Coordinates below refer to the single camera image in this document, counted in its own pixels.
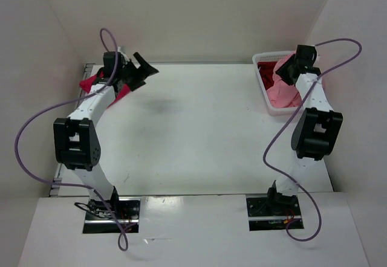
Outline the light pink t shirt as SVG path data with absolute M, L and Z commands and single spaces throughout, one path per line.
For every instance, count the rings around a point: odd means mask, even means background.
M 279 76 L 273 73 L 274 85 L 266 90 L 270 104 L 274 108 L 293 108 L 301 103 L 301 96 L 294 85 L 287 85 Z

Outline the magenta t shirt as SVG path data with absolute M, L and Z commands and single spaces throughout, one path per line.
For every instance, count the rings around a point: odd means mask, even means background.
M 79 86 L 81 90 L 85 91 L 87 94 L 91 92 L 92 85 L 95 85 L 98 81 L 98 79 L 102 79 L 104 77 L 103 70 L 100 68 L 96 75 L 93 75 L 85 80 L 82 80 L 79 83 Z M 124 84 L 122 89 L 119 91 L 119 93 L 116 95 L 115 100 L 109 105 L 109 108 L 116 104 L 118 101 L 120 101 L 123 97 L 128 95 L 131 92 L 130 88 L 127 84 Z

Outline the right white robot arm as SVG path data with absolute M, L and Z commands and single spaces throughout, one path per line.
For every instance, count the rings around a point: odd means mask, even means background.
M 287 174 L 274 182 L 265 200 L 267 211 L 275 216 L 282 215 L 294 207 L 299 184 L 308 176 L 317 161 L 333 151 L 343 116 L 329 104 L 323 83 L 319 80 L 320 69 L 314 67 L 316 53 L 292 54 L 276 74 L 288 85 L 295 86 L 302 99 L 302 115 L 291 136 L 294 160 Z

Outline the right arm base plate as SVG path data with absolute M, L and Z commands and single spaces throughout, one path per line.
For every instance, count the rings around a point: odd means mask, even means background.
M 250 231 L 285 230 L 290 222 L 290 230 L 304 229 L 298 201 L 292 206 L 272 208 L 264 196 L 247 196 L 246 204 Z

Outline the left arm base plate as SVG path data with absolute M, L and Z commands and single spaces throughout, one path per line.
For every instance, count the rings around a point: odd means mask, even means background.
M 119 197 L 119 201 L 112 211 L 126 233 L 138 233 L 140 218 L 140 197 Z M 103 204 L 92 202 L 76 202 L 77 208 L 84 211 L 85 220 L 83 234 L 119 233 L 120 229 L 110 212 Z

